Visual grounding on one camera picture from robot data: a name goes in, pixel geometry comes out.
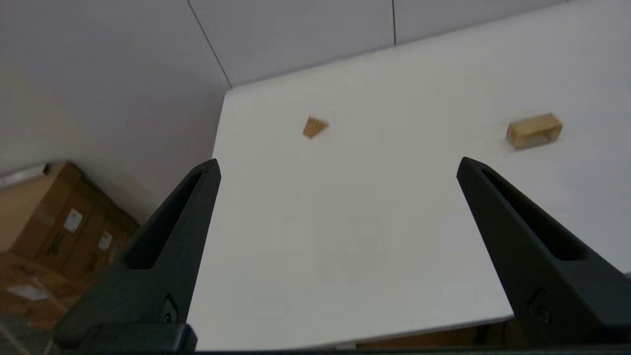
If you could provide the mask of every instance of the wooden block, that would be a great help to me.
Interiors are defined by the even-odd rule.
[[[321,119],[309,117],[309,119],[307,120],[307,124],[305,125],[305,129],[302,131],[302,134],[305,137],[312,139],[318,133],[320,133],[324,128],[327,128],[328,126],[329,124],[324,122]]]
[[[506,140],[516,150],[536,147],[557,140],[561,128],[554,114],[526,118],[509,125]]]

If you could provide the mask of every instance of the label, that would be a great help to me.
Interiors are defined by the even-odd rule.
[[[79,213],[77,210],[70,210],[68,217],[66,217],[66,221],[64,222],[64,228],[69,230],[70,232],[76,232],[77,228],[81,224],[81,220],[83,219],[83,215]]]
[[[31,285],[15,285],[7,287],[6,290],[14,295],[26,298],[29,301],[43,301],[48,299],[46,292],[43,292]]]
[[[103,232],[103,236],[101,237],[101,240],[98,242],[98,248],[103,251],[106,251],[110,248],[110,244],[112,244],[112,235],[109,234],[107,231],[105,231]]]

